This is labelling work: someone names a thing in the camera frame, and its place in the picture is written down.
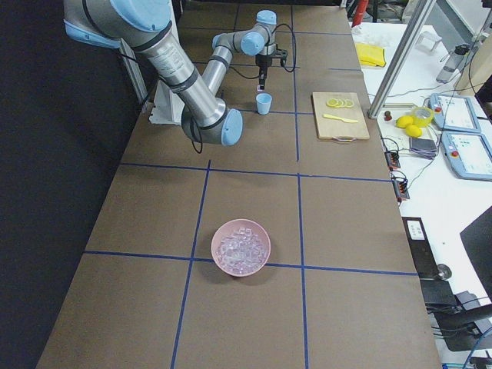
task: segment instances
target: yellow cloth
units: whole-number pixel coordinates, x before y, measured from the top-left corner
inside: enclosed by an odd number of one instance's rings
[[[384,67],[386,65],[383,48],[356,43],[355,49],[357,50],[361,65],[370,65],[371,67]]]

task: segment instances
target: wooden cutting board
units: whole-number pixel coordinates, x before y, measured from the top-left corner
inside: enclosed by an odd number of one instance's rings
[[[317,136],[321,140],[352,142],[368,140],[364,113],[354,92],[313,92],[314,117],[316,120]],[[352,108],[332,108],[327,106],[331,98],[349,99],[354,102]],[[323,118],[323,114],[336,115],[342,118],[356,119],[357,123],[345,123],[335,119]]]

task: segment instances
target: yellow lemon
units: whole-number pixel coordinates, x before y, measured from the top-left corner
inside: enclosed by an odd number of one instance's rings
[[[414,123],[414,117],[411,115],[403,115],[397,120],[397,127],[406,128]]]
[[[405,127],[405,133],[410,137],[417,138],[422,135],[422,130],[416,125],[408,125]]]

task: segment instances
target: blue cup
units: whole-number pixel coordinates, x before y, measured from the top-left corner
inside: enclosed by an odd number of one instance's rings
[[[262,92],[256,95],[256,109],[261,115],[266,115],[270,111],[271,107],[271,95],[266,92]]]

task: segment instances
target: red tube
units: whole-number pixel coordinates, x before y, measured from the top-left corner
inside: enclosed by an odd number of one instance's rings
[[[356,25],[359,25],[362,22],[368,3],[369,0],[359,0],[359,4],[357,5],[357,10],[355,11],[354,19],[352,20],[352,27],[355,27]]]

